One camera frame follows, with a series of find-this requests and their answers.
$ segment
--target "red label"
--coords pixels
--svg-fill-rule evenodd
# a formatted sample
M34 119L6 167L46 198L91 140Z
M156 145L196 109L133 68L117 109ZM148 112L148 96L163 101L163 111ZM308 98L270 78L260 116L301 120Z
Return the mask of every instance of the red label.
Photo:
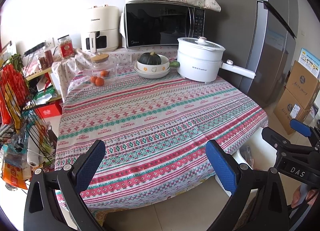
M63 58L73 54L73 46L72 42L63 44L60 46L61 55Z

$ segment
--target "green pumpkin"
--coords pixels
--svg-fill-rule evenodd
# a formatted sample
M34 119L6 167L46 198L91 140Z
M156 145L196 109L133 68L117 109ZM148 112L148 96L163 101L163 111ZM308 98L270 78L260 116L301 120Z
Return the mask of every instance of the green pumpkin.
M144 65L161 65L161 57L155 52L146 52L138 58L138 62Z

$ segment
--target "white bowl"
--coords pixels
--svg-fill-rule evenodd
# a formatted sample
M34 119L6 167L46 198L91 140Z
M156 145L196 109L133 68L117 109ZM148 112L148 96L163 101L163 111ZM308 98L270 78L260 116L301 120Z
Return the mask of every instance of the white bowl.
M161 73L143 73L142 71L140 71L138 68L137 68L137 64L134 66L134 69L136 71L136 73L141 76L141 77L144 77L144 78L147 78L147 79L157 79L157 78L161 78L161 77L164 77L166 76L169 71L170 71L170 67L164 71L164 72L161 72Z
M169 59L163 55L158 55L161 58L161 65L145 65L137 61L137 67L139 70L147 73L159 73L164 72L169 68Z

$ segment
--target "floral tablecloth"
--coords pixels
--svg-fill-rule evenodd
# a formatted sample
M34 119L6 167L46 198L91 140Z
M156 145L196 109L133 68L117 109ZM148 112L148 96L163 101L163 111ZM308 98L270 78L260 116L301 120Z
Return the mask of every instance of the floral tablecloth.
M86 73L71 82L55 168L74 163L96 139L105 142L106 155L81 192L93 212L150 205L198 185L215 174L205 155L208 140L232 154L268 124L262 108L220 77L204 84L172 69L145 79L125 66L115 84L96 87Z
M59 80L63 102L66 100L69 85L76 74L84 69L91 69L91 57L101 53L107 53L110 56L116 56L119 59L119 66L127 66L134 65L143 53L152 51L155 51L157 54L164 55L169 59L175 59L177 58L178 46L147 46L130 49L119 48L113 52L99 52L96 54L76 49L76 56L74 58L54 62L52 64L52 72Z

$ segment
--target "microwave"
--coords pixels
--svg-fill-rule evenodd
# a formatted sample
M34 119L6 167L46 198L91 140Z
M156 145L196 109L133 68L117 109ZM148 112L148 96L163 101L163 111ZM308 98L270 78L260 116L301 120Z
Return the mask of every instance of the microwave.
M132 1L124 6L121 34L129 48L178 45L178 38L203 36L204 14L204 9L177 2Z

